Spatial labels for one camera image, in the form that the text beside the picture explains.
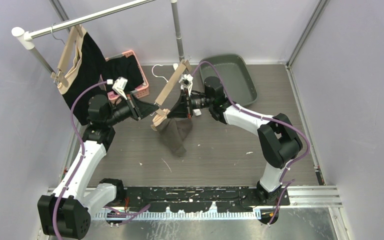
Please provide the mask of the grey-brown underwear with beige waistband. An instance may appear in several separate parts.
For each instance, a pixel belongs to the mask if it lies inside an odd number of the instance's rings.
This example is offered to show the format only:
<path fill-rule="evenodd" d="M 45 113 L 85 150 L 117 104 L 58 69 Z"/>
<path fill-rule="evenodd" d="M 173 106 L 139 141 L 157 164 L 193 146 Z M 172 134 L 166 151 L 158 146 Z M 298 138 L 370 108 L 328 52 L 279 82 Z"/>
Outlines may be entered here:
<path fill-rule="evenodd" d="M 159 133 L 162 143 L 177 157 L 184 157 L 187 150 L 184 140 L 193 129 L 192 120 L 168 118 L 168 109 L 159 109 L 152 119 L 151 128 Z"/>

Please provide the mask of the beige clip hanger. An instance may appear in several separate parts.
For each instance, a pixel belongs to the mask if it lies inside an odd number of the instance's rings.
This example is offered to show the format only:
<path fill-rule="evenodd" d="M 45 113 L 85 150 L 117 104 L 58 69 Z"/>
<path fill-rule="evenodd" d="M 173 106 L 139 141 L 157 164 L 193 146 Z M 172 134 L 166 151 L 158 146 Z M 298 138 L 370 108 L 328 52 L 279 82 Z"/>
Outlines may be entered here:
<path fill-rule="evenodd" d="M 181 62 L 178 64 L 178 67 L 155 99 L 154 104 L 157 105 L 157 110 L 154 114 L 155 117 L 163 117 L 165 115 L 163 110 L 161 110 L 159 107 L 164 103 L 185 70 L 188 70 L 189 72 L 192 70 L 192 67 L 187 59 L 181 60 Z"/>
<path fill-rule="evenodd" d="M 68 92 L 82 64 L 82 47 L 87 31 L 82 25 L 71 28 L 63 48 L 56 72 L 51 73 L 51 79 L 61 95 Z"/>

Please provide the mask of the black underwear with beige waistband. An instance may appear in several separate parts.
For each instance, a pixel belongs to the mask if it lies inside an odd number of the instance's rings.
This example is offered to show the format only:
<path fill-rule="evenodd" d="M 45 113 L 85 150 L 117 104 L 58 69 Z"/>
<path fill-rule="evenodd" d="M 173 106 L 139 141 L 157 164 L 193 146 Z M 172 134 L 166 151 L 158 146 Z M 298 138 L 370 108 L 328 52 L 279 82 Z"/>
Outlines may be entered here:
<path fill-rule="evenodd" d="M 84 90 L 100 81 L 104 66 L 107 63 L 102 51 L 88 32 L 83 34 L 83 37 L 77 41 L 75 46 L 73 66 L 65 75 L 70 83 L 69 88 L 59 91 L 69 108 L 73 106 L 77 97 Z M 73 114 L 82 126 L 88 124 L 89 99 L 104 93 L 103 89 L 96 86 L 78 100 Z"/>

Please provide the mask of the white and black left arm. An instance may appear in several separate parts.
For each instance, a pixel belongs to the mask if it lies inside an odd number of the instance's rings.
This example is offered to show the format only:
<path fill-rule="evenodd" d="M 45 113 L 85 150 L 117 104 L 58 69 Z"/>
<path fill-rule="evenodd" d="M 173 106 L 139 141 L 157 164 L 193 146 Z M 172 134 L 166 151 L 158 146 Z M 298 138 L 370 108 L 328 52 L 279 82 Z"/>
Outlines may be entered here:
<path fill-rule="evenodd" d="M 104 94 L 86 98 L 87 128 L 80 137 L 80 150 L 65 177 L 50 195 L 42 195 L 37 208 L 42 231 L 59 239 L 83 239 L 92 216 L 107 204 L 121 206 L 127 197 L 120 179 L 104 178 L 89 194 L 88 183 L 106 156 L 115 136 L 114 125 L 132 118 L 142 120 L 159 107 L 128 94 L 118 104 Z"/>

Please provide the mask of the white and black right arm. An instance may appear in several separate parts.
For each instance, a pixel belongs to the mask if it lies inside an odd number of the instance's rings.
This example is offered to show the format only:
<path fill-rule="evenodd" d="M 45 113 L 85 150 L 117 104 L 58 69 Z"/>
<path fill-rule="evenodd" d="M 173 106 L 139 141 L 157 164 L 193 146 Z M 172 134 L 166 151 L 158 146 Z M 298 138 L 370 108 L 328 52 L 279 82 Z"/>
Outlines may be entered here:
<path fill-rule="evenodd" d="M 191 118 L 194 110 L 207 108 L 212 118 L 225 125 L 246 130 L 258 137 L 263 157 L 267 164 L 256 184 L 256 194 L 263 205 L 271 205 L 281 189 L 281 176 L 287 163 L 302 150 L 303 144 L 298 133 L 285 114 L 263 115 L 230 101 L 218 77 L 204 80 L 204 92 L 184 89 L 168 118 Z"/>

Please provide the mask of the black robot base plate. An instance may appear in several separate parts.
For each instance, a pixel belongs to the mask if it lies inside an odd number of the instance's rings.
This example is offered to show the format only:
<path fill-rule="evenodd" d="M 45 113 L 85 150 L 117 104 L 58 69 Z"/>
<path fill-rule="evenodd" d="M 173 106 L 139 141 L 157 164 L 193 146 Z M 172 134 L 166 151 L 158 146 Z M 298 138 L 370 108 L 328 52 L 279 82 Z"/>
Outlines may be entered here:
<path fill-rule="evenodd" d="M 288 192 L 278 188 L 265 193 L 261 187 L 252 186 L 130 186 L 124 190 L 124 198 L 108 205 L 123 210 L 138 211 L 150 204 L 149 212 L 173 213 L 208 212 L 215 205 L 217 213 L 251 212 L 257 207 L 275 207 L 290 204 Z"/>

